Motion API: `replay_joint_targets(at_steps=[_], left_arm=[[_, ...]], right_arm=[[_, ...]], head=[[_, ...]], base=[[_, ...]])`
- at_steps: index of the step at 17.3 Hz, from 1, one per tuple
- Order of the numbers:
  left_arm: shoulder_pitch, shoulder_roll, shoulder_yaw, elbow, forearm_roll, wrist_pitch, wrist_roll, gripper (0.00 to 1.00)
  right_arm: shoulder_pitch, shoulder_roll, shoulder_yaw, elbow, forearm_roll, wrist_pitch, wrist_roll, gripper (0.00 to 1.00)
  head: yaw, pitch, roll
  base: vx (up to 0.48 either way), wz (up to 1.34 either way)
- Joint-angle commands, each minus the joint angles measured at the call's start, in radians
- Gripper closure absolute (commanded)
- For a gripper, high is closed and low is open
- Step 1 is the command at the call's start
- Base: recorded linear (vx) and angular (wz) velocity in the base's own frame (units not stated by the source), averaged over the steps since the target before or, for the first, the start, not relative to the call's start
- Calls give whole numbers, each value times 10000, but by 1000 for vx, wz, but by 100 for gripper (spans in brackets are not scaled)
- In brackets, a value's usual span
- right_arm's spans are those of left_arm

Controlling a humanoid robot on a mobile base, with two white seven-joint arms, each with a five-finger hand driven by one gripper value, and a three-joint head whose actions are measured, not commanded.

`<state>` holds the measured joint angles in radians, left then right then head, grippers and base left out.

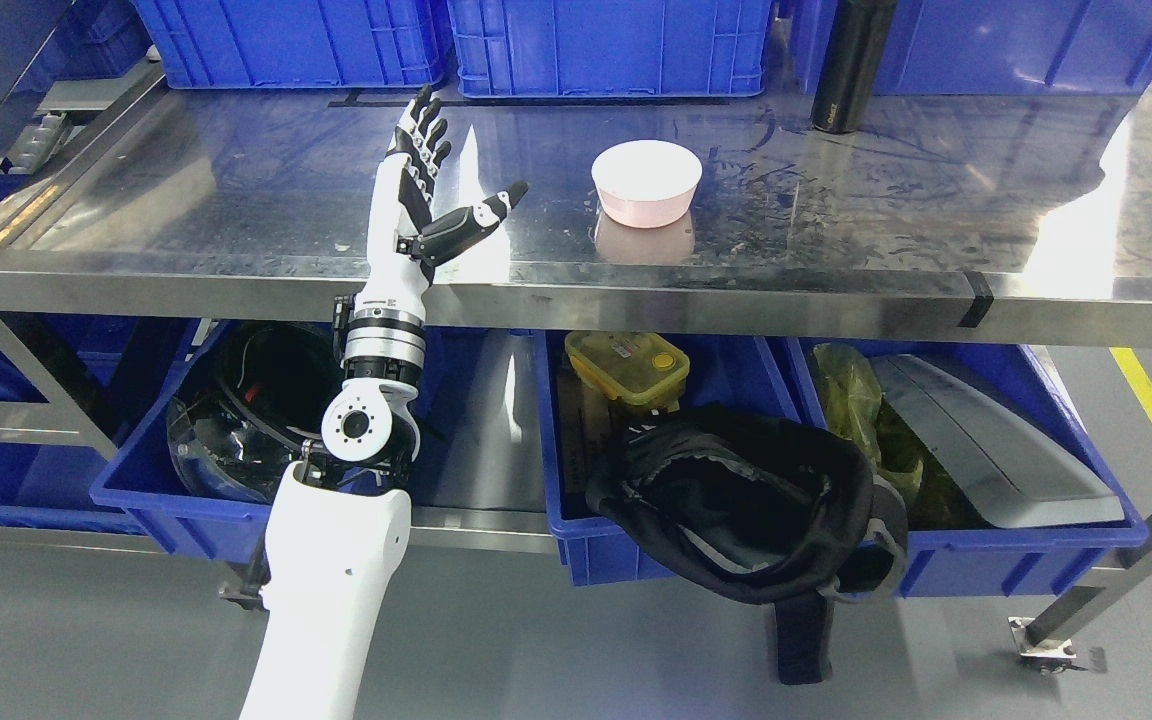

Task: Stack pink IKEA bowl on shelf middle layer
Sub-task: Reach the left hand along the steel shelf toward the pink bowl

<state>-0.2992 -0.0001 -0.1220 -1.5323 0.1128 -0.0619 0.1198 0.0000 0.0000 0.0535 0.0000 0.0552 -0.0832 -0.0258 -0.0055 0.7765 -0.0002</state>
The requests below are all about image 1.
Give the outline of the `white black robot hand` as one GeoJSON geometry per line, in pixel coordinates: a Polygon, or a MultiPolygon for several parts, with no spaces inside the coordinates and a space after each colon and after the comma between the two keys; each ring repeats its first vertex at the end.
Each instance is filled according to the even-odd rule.
{"type": "Polygon", "coordinates": [[[505,190],[434,217],[435,181],[450,156],[442,100],[425,85],[399,114],[376,173],[366,229],[369,275],[355,306],[426,314],[424,295],[435,270],[502,227],[529,191],[517,181],[505,190]]]}

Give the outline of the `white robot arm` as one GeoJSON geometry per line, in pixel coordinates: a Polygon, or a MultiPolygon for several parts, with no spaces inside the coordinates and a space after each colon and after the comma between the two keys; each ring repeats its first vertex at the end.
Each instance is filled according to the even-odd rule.
{"type": "MultiPolygon", "coordinates": [[[[344,318],[346,379],[321,420],[329,455],[397,478],[419,454],[408,404],[425,356],[420,300],[367,300],[344,318]]],[[[353,495],[285,469],[265,533],[268,626],[238,715],[353,719],[385,592],[410,543],[404,488],[353,495]]]]}

